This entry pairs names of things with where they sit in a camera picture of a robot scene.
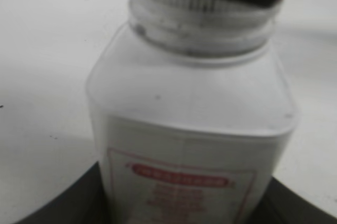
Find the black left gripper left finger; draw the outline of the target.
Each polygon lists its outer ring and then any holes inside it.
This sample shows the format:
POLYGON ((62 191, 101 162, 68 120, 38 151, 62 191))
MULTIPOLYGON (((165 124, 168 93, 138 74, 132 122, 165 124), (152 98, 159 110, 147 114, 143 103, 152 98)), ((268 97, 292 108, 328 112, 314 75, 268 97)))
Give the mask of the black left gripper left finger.
POLYGON ((62 194, 17 223, 85 224, 110 222, 100 169, 95 163, 62 194))

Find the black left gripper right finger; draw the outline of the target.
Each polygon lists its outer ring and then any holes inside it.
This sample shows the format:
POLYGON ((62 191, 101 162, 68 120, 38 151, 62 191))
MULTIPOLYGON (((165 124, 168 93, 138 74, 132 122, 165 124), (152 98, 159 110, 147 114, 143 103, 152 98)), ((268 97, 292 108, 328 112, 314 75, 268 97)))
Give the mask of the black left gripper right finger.
POLYGON ((256 209, 257 223, 336 223, 336 217, 307 202, 273 178, 256 209))

